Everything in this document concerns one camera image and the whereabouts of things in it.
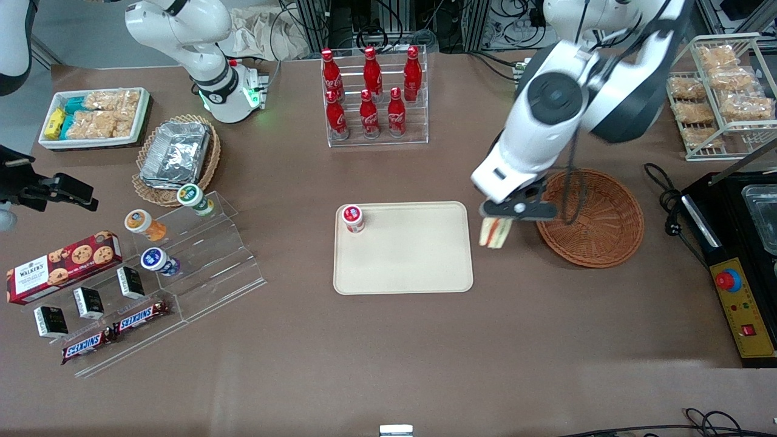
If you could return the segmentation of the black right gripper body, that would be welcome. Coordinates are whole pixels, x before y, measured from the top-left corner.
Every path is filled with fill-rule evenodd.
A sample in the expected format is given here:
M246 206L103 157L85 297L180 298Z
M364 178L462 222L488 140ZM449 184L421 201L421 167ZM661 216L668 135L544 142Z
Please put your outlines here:
M1 147L1 203L45 210L58 197L45 185L43 177L32 167L35 158Z

